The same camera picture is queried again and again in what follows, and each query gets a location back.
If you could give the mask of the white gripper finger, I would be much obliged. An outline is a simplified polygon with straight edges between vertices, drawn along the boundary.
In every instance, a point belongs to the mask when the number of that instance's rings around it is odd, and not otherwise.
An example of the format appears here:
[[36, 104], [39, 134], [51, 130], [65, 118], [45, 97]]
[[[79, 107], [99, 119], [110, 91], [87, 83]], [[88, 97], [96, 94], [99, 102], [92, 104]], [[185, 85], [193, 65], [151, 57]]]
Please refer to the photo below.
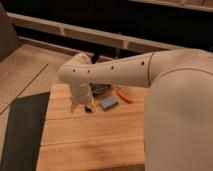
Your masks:
[[71, 105], [71, 113], [73, 113], [75, 111], [75, 105]]
[[95, 108], [94, 108], [94, 105], [92, 103], [89, 103], [87, 105], [87, 108], [91, 111], [91, 112], [94, 112], [95, 111]]

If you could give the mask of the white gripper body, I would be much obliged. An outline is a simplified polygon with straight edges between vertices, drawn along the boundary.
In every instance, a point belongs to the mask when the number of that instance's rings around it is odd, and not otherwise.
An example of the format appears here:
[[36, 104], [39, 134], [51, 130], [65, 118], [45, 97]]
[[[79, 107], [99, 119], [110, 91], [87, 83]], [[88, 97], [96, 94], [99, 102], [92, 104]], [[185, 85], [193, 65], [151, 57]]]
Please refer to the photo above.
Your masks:
[[93, 96], [90, 93], [81, 96], [70, 95], [70, 99], [73, 105], [87, 105], [93, 101]]

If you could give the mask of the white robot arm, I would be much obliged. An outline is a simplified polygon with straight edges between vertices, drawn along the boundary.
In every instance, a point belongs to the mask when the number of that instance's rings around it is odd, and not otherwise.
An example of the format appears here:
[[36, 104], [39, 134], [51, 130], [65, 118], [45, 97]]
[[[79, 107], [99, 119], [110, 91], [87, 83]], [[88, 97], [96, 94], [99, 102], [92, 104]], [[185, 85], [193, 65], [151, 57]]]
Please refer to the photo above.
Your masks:
[[97, 64], [79, 53], [59, 75], [74, 104], [92, 101], [91, 83], [148, 88], [145, 170], [213, 171], [213, 53], [186, 48]]

